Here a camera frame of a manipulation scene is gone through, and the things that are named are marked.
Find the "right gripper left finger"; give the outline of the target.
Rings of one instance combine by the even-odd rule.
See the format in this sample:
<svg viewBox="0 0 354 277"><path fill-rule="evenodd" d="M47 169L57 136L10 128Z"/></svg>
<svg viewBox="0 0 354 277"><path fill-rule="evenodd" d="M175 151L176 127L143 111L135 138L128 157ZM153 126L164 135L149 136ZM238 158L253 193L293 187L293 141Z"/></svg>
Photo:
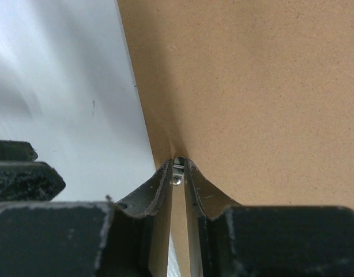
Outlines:
<svg viewBox="0 0 354 277"><path fill-rule="evenodd" d="M117 202L0 202L0 276L166 276L172 165Z"/></svg>

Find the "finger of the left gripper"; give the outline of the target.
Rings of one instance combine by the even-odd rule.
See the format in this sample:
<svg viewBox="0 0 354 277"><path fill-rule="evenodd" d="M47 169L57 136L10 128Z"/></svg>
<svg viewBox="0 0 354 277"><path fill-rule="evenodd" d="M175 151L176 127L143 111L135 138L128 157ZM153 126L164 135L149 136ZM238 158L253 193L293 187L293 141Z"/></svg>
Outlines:
<svg viewBox="0 0 354 277"><path fill-rule="evenodd" d="M0 161L33 162L38 155L29 142L0 140Z"/></svg>
<svg viewBox="0 0 354 277"><path fill-rule="evenodd" d="M0 202L50 201L64 188L63 178L45 162L0 162Z"/></svg>

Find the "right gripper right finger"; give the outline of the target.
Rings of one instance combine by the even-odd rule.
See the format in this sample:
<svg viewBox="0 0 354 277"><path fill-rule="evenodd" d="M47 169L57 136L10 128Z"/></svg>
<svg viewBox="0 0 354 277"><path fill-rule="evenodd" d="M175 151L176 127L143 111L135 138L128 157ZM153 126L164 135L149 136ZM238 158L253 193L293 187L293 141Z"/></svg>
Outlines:
<svg viewBox="0 0 354 277"><path fill-rule="evenodd" d="M192 276L354 276L354 210L241 205L184 163Z"/></svg>

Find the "brown frame backing board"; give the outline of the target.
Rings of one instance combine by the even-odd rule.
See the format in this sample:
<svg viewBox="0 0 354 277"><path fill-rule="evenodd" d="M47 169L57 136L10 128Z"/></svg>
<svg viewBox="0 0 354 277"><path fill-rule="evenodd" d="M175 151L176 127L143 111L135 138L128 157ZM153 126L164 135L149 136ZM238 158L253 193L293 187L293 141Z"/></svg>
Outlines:
<svg viewBox="0 0 354 277"><path fill-rule="evenodd" d="M354 210L354 1L118 6L156 164L184 156L241 205ZM184 183L173 208L191 275Z"/></svg>

